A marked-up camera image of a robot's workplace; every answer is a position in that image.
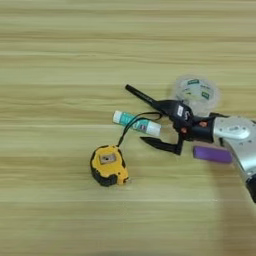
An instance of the tape roll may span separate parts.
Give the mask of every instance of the tape roll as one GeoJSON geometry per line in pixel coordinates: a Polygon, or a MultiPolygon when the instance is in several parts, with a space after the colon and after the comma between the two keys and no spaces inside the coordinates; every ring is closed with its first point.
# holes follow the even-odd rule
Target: tape roll
{"type": "Polygon", "coordinates": [[[216,85],[206,78],[196,75],[179,77],[175,82],[175,99],[190,106],[195,115],[209,116],[220,101],[220,92],[216,85]]]}

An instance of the wire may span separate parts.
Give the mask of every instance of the wire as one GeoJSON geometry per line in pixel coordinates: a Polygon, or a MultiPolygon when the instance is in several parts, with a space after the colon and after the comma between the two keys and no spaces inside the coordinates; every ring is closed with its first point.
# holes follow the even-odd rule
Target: wire
{"type": "Polygon", "coordinates": [[[123,134],[122,136],[120,137],[119,139],[119,142],[117,144],[117,147],[120,147],[123,140],[124,140],[124,137],[125,135],[127,134],[127,132],[129,131],[129,129],[134,125],[136,124],[137,122],[141,121],[141,120],[148,120],[148,121],[158,121],[160,120],[161,118],[163,117],[163,114],[161,114],[160,112],[145,112],[145,113],[141,113],[137,116],[135,116],[124,128],[124,131],[123,131],[123,134]],[[143,116],[143,115],[159,115],[158,118],[156,119],[149,119],[149,118],[146,118],[146,117],[140,117],[140,116],[143,116]]]}

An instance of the wood grain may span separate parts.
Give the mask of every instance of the wood grain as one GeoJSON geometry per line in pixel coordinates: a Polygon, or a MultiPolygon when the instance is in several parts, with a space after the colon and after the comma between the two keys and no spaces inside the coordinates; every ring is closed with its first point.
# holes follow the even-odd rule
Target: wood grain
{"type": "Polygon", "coordinates": [[[254,256],[255,206],[233,165],[132,131],[130,184],[100,187],[89,159],[116,143],[115,110],[150,110],[126,83],[164,99],[202,75],[217,111],[256,118],[255,26],[249,0],[0,0],[0,255],[254,256]]]}

